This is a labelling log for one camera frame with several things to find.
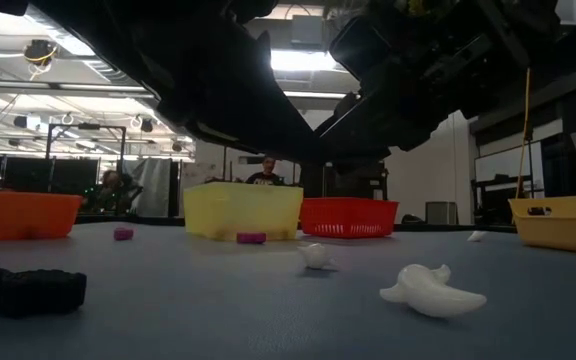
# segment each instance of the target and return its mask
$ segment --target purple block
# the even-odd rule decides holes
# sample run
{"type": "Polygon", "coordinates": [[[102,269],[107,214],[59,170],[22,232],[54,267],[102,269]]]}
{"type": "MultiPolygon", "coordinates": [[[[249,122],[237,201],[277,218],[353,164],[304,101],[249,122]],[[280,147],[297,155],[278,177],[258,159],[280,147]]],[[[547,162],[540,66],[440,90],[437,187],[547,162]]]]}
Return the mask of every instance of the purple block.
{"type": "Polygon", "coordinates": [[[239,244],[263,244],[266,242],[265,233],[237,233],[239,244]]]}
{"type": "Polygon", "coordinates": [[[123,240],[130,240],[134,235],[134,231],[132,229],[126,228],[116,228],[115,229],[115,240],[123,241],[123,240]]]}

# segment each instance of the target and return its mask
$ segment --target white toy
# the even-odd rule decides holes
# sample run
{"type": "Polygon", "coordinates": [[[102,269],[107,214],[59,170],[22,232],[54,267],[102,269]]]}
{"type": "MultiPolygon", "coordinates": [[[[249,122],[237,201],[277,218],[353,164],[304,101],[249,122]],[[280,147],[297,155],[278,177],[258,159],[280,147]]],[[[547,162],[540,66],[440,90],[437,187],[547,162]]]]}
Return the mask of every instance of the white toy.
{"type": "Polygon", "coordinates": [[[321,269],[326,265],[332,264],[332,259],[326,248],[321,244],[312,244],[298,247],[297,250],[303,255],[306,266],[311,269],[321,269]]]}
{"type": "Polygon", "coordinates": [[[488,231],[473,231],[472,235],[470,235],[470,237],[468,238],[468,241],[471,242],[479,242],[481,241],[481,239],[484,238],[484,236],[486,236],[486,234],[488,234],[488,231]]]}
{"type": "Polygon", "coordinates": [[[465,314],[486,303],[483,295],[447,286],[449,278],[450,268],[446,265],[437,270],[408,265],[399,272],[397,285],[380,290],[379,295],[386,301],[408,303],[424,315],[440,318],[465,314]]]}

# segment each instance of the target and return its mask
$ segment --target ceiling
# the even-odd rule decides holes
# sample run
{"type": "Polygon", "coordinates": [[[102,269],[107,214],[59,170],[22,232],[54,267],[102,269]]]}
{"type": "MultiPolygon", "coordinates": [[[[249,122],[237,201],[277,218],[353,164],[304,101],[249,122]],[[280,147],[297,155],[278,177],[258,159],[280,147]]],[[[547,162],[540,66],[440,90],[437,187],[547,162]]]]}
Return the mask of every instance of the ceiling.
{"type": "MultiPolygon", "coordinates": [[[[321,15],[325,3],[336,2],[310,1],[305,2],[305,8],[279,5],[268,18],[256,19],[247,24],[252,36],[258,36],[264,31],[270,33],[273,68],[277,69],[275,70],[277,82],[306,119],[309,118],[308,111],[313,111],[316,115],[313,118],[319,119],[321,110],[334,109],[342,94],[356,91],[359,88],[358,82],[323,51],[333,35],[330,27],[322,26],[322,51],[309,55],[306,52],[295,53],[293,49],[292,16],[307,15],[307,11],[321,15]],[[294,60],[295,56],[306,55],[310,57],[294,60]],[[313,56],[317,56],[315,60],[318,63],[322,62],[326,70],[311,71],[300,66],[293,66],[303,63],[305,65],[302,67],[308,68],[315,62],[313,56]],[[322,98],[317,98],[310,95],[303,97],[304,93],[324,94],[322,98]]],[[[344,6],[350,4],[349,1],[339,3],[344,6]]],[[[60,33],[59,31],[63,29],[55,28],[57,24],[50,23],[50,19],[37,17],[32,11],[32,9],[29,10],[26,17],[0,14],[0,80],[28,82],[32,78],[34,82],[45,83],[139,86],[125,74],[99,61],[83,43],[67,33],[60,33]],[[34,39],[48,40],[53,43],[57,41],[59,51],[48,71],[38,73],[37,67],[29,64],[23,57],[23,49],[34,39]]],[[[126,154],[129,156],[147,154],[162,157],[173,156],[184,161],[193,160],[194,141],[184,134],[173,133],[166,126],[166,119],[158,118],[157,113],[151,107],[152,101],[130,97],[108,97],[105,94],[88,94],[85,97],[66,95],[68,94],[51,91],[48,94],[34,94],[21,89],[18,91],[0,89],[0,153],[13,156],[44,156],[49,123],[70,124],[72,122],[76,125],[90,122],[100,125],[125,126],[128,142],[126,154]],[[32,123],[32,126],[29,125],[27,128],[15,126],[15,118],[20,116],[32,119],[28,121],[32,123]],[[152,132],[141,131],[139,125],[142,119],[153,119],[152,132]],[[172,144],[175,140],[183,145],[181,152],[172,151],[172,144]]],[[[76,128],[68,131],[70,136],[62,133],[52,144],[51,153],[58,156],[70,156],[71,153],[72,156],[87,154],[112,160],[120,150],[117,139],[121,135],[118,131],[90,132],[76,128]],[[94,150],[86,150],[82,148],[81,143],[87,141],[94,141],[98,146],[94,150]]]]}

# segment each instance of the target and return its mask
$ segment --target orange bin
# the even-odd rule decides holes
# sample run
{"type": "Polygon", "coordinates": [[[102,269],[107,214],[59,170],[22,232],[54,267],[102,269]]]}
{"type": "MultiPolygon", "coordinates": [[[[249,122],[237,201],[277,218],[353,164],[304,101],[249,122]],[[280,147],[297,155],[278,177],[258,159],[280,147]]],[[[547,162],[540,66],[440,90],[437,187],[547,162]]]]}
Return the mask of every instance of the orange bin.
{"type": "Polygon", "coordinates": [[[305,234],[359,239],[392,234],[398,202],[359,198],[311,198],[301,206],[305,234]]]}
{"type": "Polygon", "coordinates": [[[0,191],[0,240],[66,237],[80,205],[80,196],[0,191]]]}

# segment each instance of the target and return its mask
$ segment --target red basket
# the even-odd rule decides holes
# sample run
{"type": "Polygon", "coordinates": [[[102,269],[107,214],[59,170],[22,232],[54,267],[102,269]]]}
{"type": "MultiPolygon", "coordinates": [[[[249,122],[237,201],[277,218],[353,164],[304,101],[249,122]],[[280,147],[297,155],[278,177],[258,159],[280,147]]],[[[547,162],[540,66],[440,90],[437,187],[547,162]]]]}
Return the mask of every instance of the red basket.
{"type": "Polygon", "coordinates": [[[301,227],[309,235],[371,238],[392,234],[398,202],[356,199],[304,199],[301,227]]]}

